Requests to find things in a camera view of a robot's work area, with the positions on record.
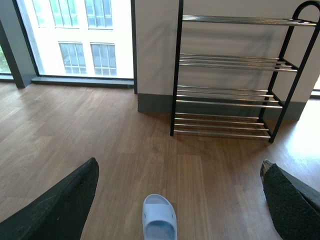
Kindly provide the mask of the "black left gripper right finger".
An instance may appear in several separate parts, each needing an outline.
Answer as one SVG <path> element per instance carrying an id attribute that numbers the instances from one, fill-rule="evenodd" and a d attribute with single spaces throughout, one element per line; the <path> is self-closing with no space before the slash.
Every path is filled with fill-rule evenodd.
<path id="1" fill-rule="evenodd" d="M 260 168 L 272 223 L 283 240 L 320 238 L 320 192 L 276 163 L 264 160 Z"/>

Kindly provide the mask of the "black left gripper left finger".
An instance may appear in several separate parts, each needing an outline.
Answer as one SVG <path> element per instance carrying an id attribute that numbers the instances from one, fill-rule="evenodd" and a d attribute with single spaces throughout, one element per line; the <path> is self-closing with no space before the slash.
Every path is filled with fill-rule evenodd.
<path id="1" fill-rule="evenodd" d="M 0 224 L 2 240 L 79 240 L 99 179 L 94 157 Z"/>

